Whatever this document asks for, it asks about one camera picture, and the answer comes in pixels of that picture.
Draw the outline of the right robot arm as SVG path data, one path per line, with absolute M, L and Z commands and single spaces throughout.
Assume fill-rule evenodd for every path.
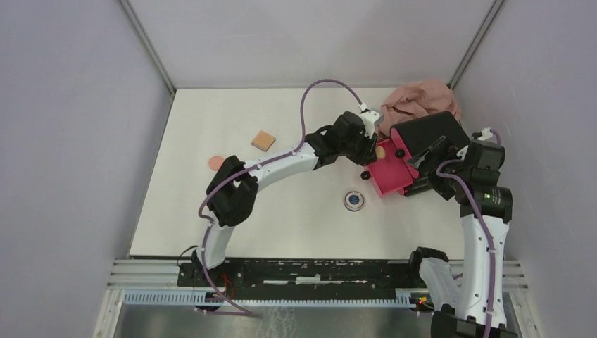
M 513 196 L 499 187 L 505 148 L 491 128 L 458 148 L 447 137 L 408 160 L 445 200 L 460 206 L 463 272 L 455 276 L 444 252 L 417 248 L 406 276 L 427 286 L 433 303 L 432 337 L 516 337 L 503 307 L 503 254 L 513 217 Z

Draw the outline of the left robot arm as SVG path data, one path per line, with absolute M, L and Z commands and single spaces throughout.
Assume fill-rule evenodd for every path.
M 333 164 L 339 157 L 367 166 L 377 160 L 376 127 L 383 116 L 375 110 L 360 114 L 345 112 L 332 125 L 307 134 L 295 149 L 257 161 L 224 160 L 209 184 L 199 216 L 208 221 L 194 271 L 201 284 L 210 287 L 220 281 L 220 265 L 234 228 L 252 213 L 256 195 L 280 180 Z

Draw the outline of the black drawer organizer case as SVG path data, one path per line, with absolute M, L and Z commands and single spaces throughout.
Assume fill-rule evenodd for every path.
M 448 111 L 397 123 L 392 127 L 398 130 L 412 157 L 426 151 L 441 137 L 447 138 L 457 149 L 470 143 L 460 123 Z

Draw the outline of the orange teardrop sponge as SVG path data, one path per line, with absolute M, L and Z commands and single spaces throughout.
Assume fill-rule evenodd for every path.
M 377 146 L 375 153 L 378 160 L 386 157 L 386 151 L 383 146 Z

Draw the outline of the pink top drawer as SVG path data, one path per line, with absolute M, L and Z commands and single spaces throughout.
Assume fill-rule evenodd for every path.
M 390 129 L 390 137 L 394 143 L 394 146 L 396 147 L 396 157 L 400 158 L 404 162 L 411 177 L 414 180 L 418 179 L 420 174 L 416 169 L 414 169 L 414 167 L 408 164 L 408 160 L 411 159 L 412 156 L 408 150 L 408 147 L 406 146 L 406 143 L 403 141 L 402 136 L 395 127 Z

